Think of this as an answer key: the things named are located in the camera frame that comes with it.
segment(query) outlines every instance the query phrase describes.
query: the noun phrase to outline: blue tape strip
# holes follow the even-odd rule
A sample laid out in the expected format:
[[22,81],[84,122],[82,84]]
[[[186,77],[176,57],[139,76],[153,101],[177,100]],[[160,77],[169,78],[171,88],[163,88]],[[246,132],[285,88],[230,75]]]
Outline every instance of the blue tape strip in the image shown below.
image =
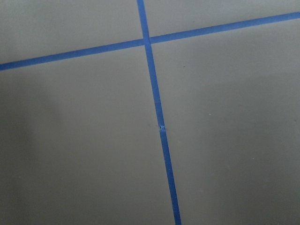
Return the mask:
[[18,67],[26,67],[26,66],[31,66],[31,65],[36,65],[36,64],[46,63],[46,62],[81,57],[85,55],[105,53],[105,52],[110,52],[110,51],[115,51],[115,50],[120,50],[125,48],[137,47],[141,45],[144,45],[143,39],[126,41],[126,42],[121,42],[121,43],[116,43],[111,45],[103,45],[103,46],[93,47],[93,48],[86,48],[86,49],[64,52],[64,53],[59,53],[54,55],[42,56],[42,57],[37,57],[28,60],[9,62],[9,63],[0,64],[0,71],[18,68]]
[[180,218],[179,206],[178,206],[178,201],[177,201],[177,194],[176,194],[176,187],[175,187],[171,157],[170,157],[168,140],[167,140],[167,135],[166,135],[166,130],[165,130],[163,110],[162,110],[161,101],[160,101],[154,58],[153,58],[152,47],[151,47],[150,38],[149,38],[149,29],[148,29],[148,24],[147,24],[145,5],[144,5],[143,0],[137,0],[137,5],[138,5],[139,14],[140,14],[142,35],[143,35],[143,39],[144,39],[146,57],[147,57],[151,86],[152,86],[152,93],[153,93],[154,104],[155,104],[156,115],[157,115],[157,121],[158,121],[158,125],[160,127],[160,131],[159,131],[160,140],[161,140],[164,159],[165,159],[165,168],[166,168],[166,173],[167,173],[167,177],[168,177],[174,219],[175,219],[176,225],[181,225],[181,218]]
[[187,30],[187,31],[182,31],[182,32],[177,32],[172,34],[155,36],[155,37],[151,37],[150,41],[152,44],[154,44],[159,42],[217,33],[217,32],[222,32],[227,30],[235,30],[235,29],[240,29],[245,27],[258,26],[267,23],[276,23],[276,22],[281,22],[286,20],[294,20],[299,18],[300,18],[300,12],[288,13],[283,15],[275,15],[275,16],[269,16],[265,18],[246,20],[242,22],[233,22],[233,23],[228,23],[228,24],[223,24],[223,25],[218,25],[213,27],[206,27],[206,28],[200,28],[195,30]]

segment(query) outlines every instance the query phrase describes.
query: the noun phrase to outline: vertical blue line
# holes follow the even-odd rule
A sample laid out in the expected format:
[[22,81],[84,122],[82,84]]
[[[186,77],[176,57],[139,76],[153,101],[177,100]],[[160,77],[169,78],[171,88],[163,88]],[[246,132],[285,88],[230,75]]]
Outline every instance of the vertical blue line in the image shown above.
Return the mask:
[[176,194],[176,187],[175,187],[171,157],[170,157],[168,140],[167,140],[167,135],[166,135],[166,130],[165,130],[163,110],[162,110],[161,101],[160,101],[158,81],[157,81],[157,76],[156,76],[156,71],[155,71],[154,58],[153,58],[152,47],[151,47],[151,43],[150,43],[149,29],[148,29],[145,5],[144,5],[143,0],[137,0],[137,6],[138,6],[139,14],[140,14],[142,35],[143,35],[143,39],[144,39],[146,57],[147,57],[147,62],[148,62],[148,69],[149,69],[149,74],[150,74],[156,116],[157,116],[157,121],[158,121],[158,125],[160,128],[159,134],[160,134],[160,140],[161,140],[164,159],[165,159],[165,168],[166,168],[167,177],[168,177],[168,183],[169,183],[169,189],[170,189],[170,194],[171,194],[171,201],[172,201],[175,224],[181,225],[181,218],[180,218],[179,206],[178,206],[178,201],[177,201],[177,194]]

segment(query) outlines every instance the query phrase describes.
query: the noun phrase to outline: gray floor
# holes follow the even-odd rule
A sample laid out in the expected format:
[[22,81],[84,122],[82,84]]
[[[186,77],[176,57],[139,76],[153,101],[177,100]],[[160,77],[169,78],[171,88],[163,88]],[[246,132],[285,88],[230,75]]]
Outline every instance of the gray floor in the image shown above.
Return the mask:
[[[300,10],[145,0],[150,36]],[[0,0],[0,63],[141,39],[135,0]],[[153,44],[183,225],[300,223],[300,20]],[[143,46],[0,71],[0,224],[172,225]]]

